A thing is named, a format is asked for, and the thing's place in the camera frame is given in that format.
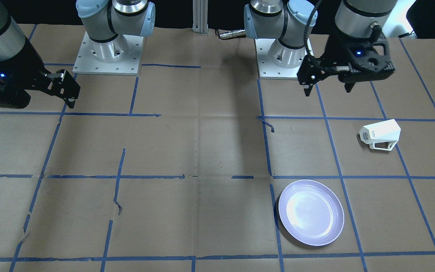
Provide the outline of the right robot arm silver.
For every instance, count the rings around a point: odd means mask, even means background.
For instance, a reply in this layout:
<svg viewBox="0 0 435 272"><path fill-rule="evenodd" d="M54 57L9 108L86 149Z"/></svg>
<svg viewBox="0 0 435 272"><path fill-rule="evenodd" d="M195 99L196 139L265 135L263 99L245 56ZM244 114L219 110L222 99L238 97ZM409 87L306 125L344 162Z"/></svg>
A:
<svg viewBox="0 0 435 272"><path fill-rule="evenodd" d="M147 0L78 0L93 55L115 62L128 54L125 35L148 37L155 25L155 5ZM5 5L0 1L0 107L23 109L41 91L74 108L80 85L67 70L51 73Z"/></svg>

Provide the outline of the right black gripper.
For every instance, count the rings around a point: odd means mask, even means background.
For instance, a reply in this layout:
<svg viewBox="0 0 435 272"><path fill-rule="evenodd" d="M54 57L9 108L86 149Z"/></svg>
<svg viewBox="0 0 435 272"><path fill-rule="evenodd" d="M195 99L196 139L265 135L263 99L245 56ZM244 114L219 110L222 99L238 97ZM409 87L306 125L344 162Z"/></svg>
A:
<svg viewBox="0 0 435 272"><path fill-rule="evenodd" d="M31 96L27 90L41 91L64 100L73 109L80 93L80 85L65 69L51 73L32 45L8 60L0 61L0 107L23 109Z"/></svg>

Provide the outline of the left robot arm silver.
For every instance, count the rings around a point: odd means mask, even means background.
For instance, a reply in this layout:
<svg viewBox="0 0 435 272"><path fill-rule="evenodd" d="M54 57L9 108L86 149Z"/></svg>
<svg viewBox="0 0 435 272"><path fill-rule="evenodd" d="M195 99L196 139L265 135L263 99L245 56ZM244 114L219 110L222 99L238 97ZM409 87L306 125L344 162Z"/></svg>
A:
<svg viewBox="0 0 435 272"><path fill-rule="evenodd" d="M244 7L244 26L251 39L273 39L269 56L283 68L299 67L297 78L309 96L313 86L337 76L350 92L357 82L385 80L395 67L382 26L395 0L342 0L325 45L315 57L307 42L318 7L307 0L251 0Z"/></svg>

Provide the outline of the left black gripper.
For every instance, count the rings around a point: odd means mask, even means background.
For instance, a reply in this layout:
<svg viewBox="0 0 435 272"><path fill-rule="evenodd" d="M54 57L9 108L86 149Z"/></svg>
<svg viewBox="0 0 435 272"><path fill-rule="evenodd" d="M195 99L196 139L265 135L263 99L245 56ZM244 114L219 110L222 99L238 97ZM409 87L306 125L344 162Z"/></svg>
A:
<svg viewBox="0 0 435 272"><path fill-rule="evenodd" d="M337 75L350 93L357 82L385 80L395 72L389 45L381 26L369 28L366 38L347 36L333 26L320 57L306 55L298 72L298 81L309 97L313 86L328 76Z"/></svg>

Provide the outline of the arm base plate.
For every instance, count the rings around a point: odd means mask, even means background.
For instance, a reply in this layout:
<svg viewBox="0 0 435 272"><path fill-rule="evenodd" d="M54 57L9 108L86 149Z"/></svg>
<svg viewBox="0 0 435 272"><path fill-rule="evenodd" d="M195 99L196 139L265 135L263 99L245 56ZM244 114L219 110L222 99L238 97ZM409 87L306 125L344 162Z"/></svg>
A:
<svg viewBox="0 0 435 272"><path fill-rule="evenodd" d="M73 72L91 75L138 76L144 38L118 35L107 43L97 43L85 33Z"/></svg>
<svg viewBox="0 0 435 272"><path fill-rule="evenodd" d="M309 39L299 49L288 48L278 39L255 39L254 43L260 79L297 80L304 57L314 55Z"/></svg>

